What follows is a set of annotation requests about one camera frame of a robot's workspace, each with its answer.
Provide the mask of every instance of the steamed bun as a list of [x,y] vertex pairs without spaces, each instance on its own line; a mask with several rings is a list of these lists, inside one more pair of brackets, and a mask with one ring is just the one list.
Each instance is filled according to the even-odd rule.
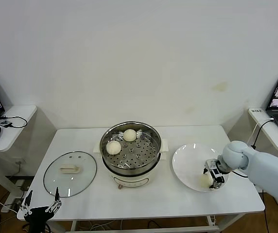
[[132,129],[128,129],[123,133],[123,138],[127,142],[135,141],[137,139],[137,132]]
[[106,151],[111,155],[120,153],[120,151],[122,149],[120,143],[117,141],[108,142],[105,148],[106,148]]
[[200,176],[200,184],[203,188],[209,188],[213,184],[213,178],[209,172]]

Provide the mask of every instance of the glass lid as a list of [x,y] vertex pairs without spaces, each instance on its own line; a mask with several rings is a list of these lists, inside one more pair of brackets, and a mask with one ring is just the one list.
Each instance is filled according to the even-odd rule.
[[69,152],[49,165],[44,175],[44,187],[53,196],[58,187],[61,198],[72,197],[91,184],[96,171],[96,161],[90,154]]

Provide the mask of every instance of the white shelf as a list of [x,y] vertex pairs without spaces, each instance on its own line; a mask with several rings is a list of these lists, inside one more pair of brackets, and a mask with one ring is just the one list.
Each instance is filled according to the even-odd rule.
[[[264,123],[263,121],[265,119],[270,118],[270,116],[262,108],[250,108],[248,112],[256,123]],[[278,150],[278,125],[274,122],[267,123],[262,127],[262,131],[270,140],[272,145]]]
[[[7,117],[15,117],[19,116],[27,121],[31,119],[33,114],[36,112],[35,105],[13,105],[13,106],[5,106],[5,113]],[[13,125],[24,125],[25,122],[22,119],[15,118],[9,119],[13,123]],[[13,145],[23,128],[4,128],[1,127],[1,134],[0,134],[0,152],[7,151]]]
[[[118,189],[104,166],[93,153],[95,143],[106,129],[58,130],[29,188],[33,190],[31,208],[51,204],[53,196],[43,185],[44,173],[51,162],[69,151],[85,151],[96,158],[97,174],[80,194],[62,198],[62,206],[52,220],[101,220],[155,217],[185,217],[253,213],[264,205],[249,179],[230,174],[220,190],[201,193],[186,187],[172,170],[172,155],[187,143],[203,143],[222,151],[229,139],[221,126],[156,127],[168,139],[167,160],[157,165],[156,177],[146,186]],[[18,219],[23,220],[19,211]]]

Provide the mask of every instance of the wooden floor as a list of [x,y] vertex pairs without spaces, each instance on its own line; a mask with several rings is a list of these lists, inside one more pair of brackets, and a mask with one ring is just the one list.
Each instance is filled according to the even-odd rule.
[[[23,186],[24,189],[27,189],[29,182],[26,182]],[[0,200],[7,191],[0,186]],[[269,224],[270,233],[278,233],[278,205],[275,200],[268,194],[264,194],[265,205],[267,211],[267,220]],[[7,214],[1,214],[1,221],[4,221],[10,217],[10,220],[2,223],[0,225],[0,233],[25,233],[26,231],[22,230],[22,226],[25,224],[24,221],[19,221],[16,217],[16,214],[13,212],[9,212]],[[222,216],[217,217],[217,221],[220,221]],[[140,220],[124,220],[122,222],[122,229],[145,229],[148,227],[148,222],[151,219],[140,219]],[[170,227],[187,227],[187,226],[200,226],[206,225],[205,217],[185,217],[185,218],[163,218],[163,219],[153,219],[159,226],[163,228]],[[103,224],[108,221],[81,221],[77,225],[77,231],[88,230],[90,228],[90,224]],[[71,222],[60,222],[67,231],[71,228]],[[118,230],[120,229],[121,221],[116,220],[105,227],[106,229]],[[150,223],[150,228],[158,228],[158,226],[154,223]],[[240,220],[235,222],[233,225],[228,227],[223,231],[223,233],[266,233],[265,227],[265,219],[264,212],[257,214],[248,214],[242,217]]]

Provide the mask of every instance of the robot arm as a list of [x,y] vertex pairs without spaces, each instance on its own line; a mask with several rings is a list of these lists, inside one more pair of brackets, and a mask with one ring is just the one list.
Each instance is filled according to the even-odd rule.
[[220,187],[222,174],[242,169],[249,180],[278,199],[278,157],[259,152],[246,143],[232,141],[223,150],[218,159],[207,160],[204,173],[212,174],[214,183],[211,188]]

